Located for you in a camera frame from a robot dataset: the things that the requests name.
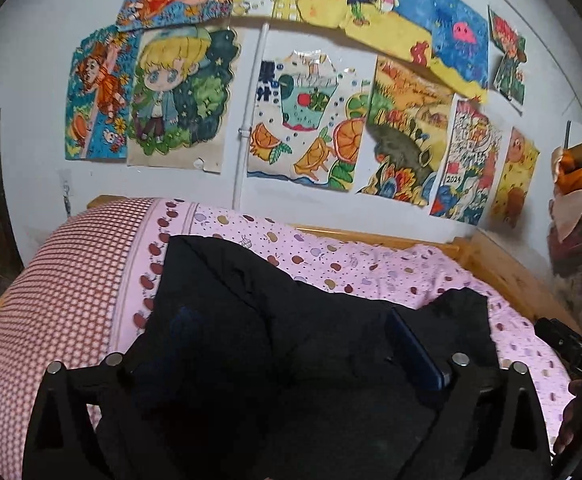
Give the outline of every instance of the black clothing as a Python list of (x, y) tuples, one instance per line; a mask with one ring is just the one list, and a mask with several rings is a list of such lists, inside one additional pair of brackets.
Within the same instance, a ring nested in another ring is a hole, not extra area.
[(431, 357), (498, 367), (472, 290), (420, 310), (331, 294), (226, 240), (172, 237), (154, 304), (126, 359), (191, 479), (394, 479), (436, 412), (387, 359), (392, 307)]

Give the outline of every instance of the wooden bed frame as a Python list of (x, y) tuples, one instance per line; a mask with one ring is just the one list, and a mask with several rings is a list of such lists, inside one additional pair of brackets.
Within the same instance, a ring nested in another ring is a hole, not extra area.
[[(126, 197), (101, 195), (92, 200), (87, 209), (124, 198)], [(450, 243), (440, 244), (323, 227), (295, 227), (320, 237), (335, 238), (342, 242), (363, 242), (391, 249), (408, 249), (417, 244), (437, 247), (476, 278), (495, 288), (522, 316), (533, 322), (540, 317), (556, 318), (582, 335), (582, 329), (574, 317), (552, 295), (544, 282), (533, 276), (526, 267), (481, 231), (477, 231), (471, 238), (455, 238)], [(0, 308), (3, 303), (4, 296), (0, 298)]]

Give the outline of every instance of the metal rivet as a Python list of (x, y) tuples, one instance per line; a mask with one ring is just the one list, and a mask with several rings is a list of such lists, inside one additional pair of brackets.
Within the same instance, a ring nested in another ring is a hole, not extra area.
[(50, 374), (57, 374), (62, 369), (62, 363), (60, 361), (53, 361), (47, 366), (47, 372)]
[(108, 366), (118, 366), (122, 362), (122, 354), (120, 352), (114, 352), (113, 354), (107, 355), (104, 362)]
[(469, 356), (467, 354), (463, 354), (462, 352), (453, 354), (451, 359), (453, 359), (453, 362), (458, 366), (467, 366), (471, 362)]
[(521, 363), (520, 361), (516, 361), (513, 363), (513, 369), (520, 375), (524, 375), (525, 373), (527, 373), (527, 371), (529, 371), (528, 366), (526, 366), (524, 363)]

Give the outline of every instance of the white pipe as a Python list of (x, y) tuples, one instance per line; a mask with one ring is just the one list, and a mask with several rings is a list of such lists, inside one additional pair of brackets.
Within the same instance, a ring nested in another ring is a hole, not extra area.
[(242, 184), (246, 176), (247, 156), (249, 155), (249, 139), (251, 138), (251, 123), (253, 122), (253, 112), (255, 110), (255, 94), (258, 91), (258, 77), (260, 76), (260, 65), (264, 56), (264, 47), (267, 44), (267, 34), (269, 33), (269, 22), (262, 23), (260, 38), (255, 51), (253, 61), (253, 71), (249, 82), (249, 93), (247, 94), (247, 105), (244, 108), (242, 127), (238, 129), (240, 134), (240, 147), (238, 148), (238, 165), (235, 168), (235, 180), (233, 181), (233, 201), (231, 208), (240, 210), (242, 200)]

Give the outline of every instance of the bed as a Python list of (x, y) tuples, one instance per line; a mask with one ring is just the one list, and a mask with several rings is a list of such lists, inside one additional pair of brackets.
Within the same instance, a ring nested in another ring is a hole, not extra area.
[(24, 437), (45, 366), (94, 365), (126, 351), (153, 307), (171, 235), (220, 237), (328, 292), (419, 308), (448, 288), (488, 299), (501, 364), (529, 364), (549, 440), (570, 394), (559, 359), (533, 335), (538, 317), (582, 334), (548, 288), (482, 232), (435, 244), (287, 226), (181, 199), (99, 196), (60, 227), (0, 299), (0, 473), (20, 478)]

